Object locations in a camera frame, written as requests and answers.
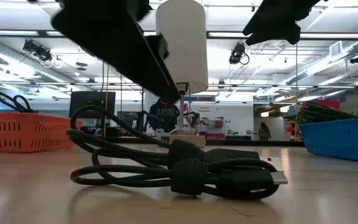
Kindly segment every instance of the table surface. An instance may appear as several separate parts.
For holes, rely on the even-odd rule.
[[[168,187],[87,187],[69,178],[71,171],[91,165],[91,155],[81,149],[0,154],[0,223],[358,223],[358,162],[308,154],[305,148],[225,148],[279,157],[289,184],[260,201],[185,197]]]

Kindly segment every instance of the green object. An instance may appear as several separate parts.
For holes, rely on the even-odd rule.
[[[296,116],[296,122],[298,124],[310,124],[343,119],[358,119],[358,115],[337,110],[319,103],[306,102],[306,108],[302,108],[302,111]]]

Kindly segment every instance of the blue basket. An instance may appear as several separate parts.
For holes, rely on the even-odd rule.
[[[358,119],[300,125],[309,153],[358,161]]]

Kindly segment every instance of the person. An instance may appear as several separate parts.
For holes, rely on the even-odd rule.
[[[150,125],[153,130],[164,129],[165,133],[169,133],[175,129],[180,112],[179,108],[173,103],[159,98],[158,101],[150,107],[150,114],[163,120],[163,123],[150,120]]]
[[[270,130],[264,122],[260,124],[258,135],[260,141],[268,141],[272,138]]]

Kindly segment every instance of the orange basket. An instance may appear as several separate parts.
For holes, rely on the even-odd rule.
[[[82,121],[76,122],[81,127]],[[70,119],[35,113],[0,113],[0,152],[40,152],[73,147]]]

